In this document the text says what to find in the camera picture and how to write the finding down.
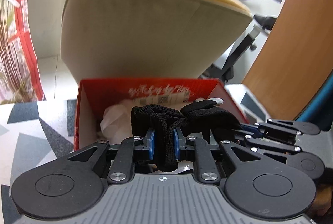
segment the cardboard box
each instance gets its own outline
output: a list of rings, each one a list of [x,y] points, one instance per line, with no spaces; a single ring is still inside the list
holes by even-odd
[[[96,141],[104,110],[121,100],[139,104],[192,102],[197,98],[222,98],[220,106],[247,123],[244,114],[218,79],[108,78],[84,79],[79,84],[74,149]]]

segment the chair backrest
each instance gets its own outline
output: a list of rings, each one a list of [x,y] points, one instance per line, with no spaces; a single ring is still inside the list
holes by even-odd
[[[237,0],[66,0],[61,58],[77,82],[197,78],[251,20]]]

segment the white floor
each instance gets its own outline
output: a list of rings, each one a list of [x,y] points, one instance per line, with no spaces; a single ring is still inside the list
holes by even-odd
[[[38,59],[38,69],[47,100],[76,99],[78,85],[60,56]]]

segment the geometric patterned tablecloth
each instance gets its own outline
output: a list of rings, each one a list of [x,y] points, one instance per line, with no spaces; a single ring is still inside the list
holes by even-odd
[[[10,197],[14,180],[73,151],[75,107],[76,99],[0,105],[0,224],[19,217]]]

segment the wooden panel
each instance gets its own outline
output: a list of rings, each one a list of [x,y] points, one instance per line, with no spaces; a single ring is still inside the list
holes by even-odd
[[[294,119],[333,69],[333,0],[285,0],[243,83],[274,118]]]

